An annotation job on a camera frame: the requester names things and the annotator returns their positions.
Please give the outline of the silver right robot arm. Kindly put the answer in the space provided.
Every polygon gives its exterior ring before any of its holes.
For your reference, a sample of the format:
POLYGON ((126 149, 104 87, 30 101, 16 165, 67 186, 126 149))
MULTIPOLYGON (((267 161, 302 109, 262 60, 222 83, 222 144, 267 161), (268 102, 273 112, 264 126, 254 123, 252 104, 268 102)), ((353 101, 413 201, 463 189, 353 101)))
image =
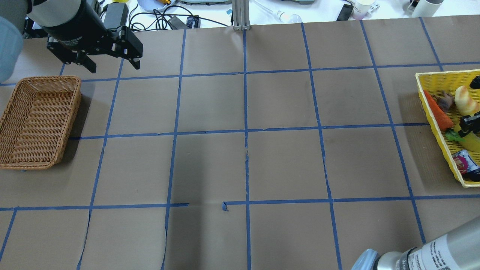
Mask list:
MULTIPOLYGON (((464 187, 479 186, 479 76, 473 70, 417 73, 418 93, 452 173, 464 187)), ((365 250, 354 270, 478 270, 479 218, 403 253, 365 250)))

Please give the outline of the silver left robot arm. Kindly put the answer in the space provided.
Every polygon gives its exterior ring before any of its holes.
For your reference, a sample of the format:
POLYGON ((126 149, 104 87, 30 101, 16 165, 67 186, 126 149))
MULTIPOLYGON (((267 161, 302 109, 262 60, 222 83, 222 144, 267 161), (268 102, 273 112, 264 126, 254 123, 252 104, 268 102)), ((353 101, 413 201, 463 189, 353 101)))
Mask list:
POLYGON ((109 55, 141 67, 143 44, 126 25, 128 9, 118 19, 103 21, 86 0, 2 0, 1 82, 10 79, 23 49, 26 19, 47 34, 47 50, 65 65, 83 66, 95 73, 90 56, 109 55))

